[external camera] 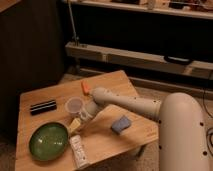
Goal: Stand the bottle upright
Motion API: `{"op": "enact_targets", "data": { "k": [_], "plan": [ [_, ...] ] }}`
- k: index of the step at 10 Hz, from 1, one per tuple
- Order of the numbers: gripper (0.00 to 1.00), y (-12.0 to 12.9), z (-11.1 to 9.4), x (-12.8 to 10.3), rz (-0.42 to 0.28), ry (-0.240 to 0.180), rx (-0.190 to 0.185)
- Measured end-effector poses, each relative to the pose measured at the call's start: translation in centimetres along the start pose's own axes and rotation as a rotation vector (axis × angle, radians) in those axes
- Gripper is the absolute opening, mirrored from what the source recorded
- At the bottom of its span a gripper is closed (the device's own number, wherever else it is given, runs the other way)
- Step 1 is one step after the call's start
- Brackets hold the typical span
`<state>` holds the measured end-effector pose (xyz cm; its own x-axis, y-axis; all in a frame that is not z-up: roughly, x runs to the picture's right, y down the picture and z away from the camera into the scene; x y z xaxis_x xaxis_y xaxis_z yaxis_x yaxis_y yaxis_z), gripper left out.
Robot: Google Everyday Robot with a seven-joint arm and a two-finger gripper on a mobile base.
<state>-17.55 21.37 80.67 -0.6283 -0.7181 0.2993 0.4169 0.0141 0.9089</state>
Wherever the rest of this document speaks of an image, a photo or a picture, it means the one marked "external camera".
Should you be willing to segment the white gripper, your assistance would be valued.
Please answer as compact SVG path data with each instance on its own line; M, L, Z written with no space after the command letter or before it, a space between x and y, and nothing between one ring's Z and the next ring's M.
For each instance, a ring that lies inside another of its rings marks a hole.
M82 107L80 111L80 119L82 122L91 121L92 119L96 117L99 111L100 111L99 106L94 101L90 101L89 103L85 104ZM68 126L68 130L70 134L77 133L80 130L80 127L81 127L80 119L74 118L72 120L71 124Z

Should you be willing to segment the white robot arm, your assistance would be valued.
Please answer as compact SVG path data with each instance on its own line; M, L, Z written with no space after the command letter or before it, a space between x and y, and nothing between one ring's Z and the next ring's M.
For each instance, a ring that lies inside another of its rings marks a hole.
M158 123L160 171L210 171L203 111L191 95L176 92L154 101L98 87L90 96L91 101L77 114L73 133L86 127L106 106L116 105Z

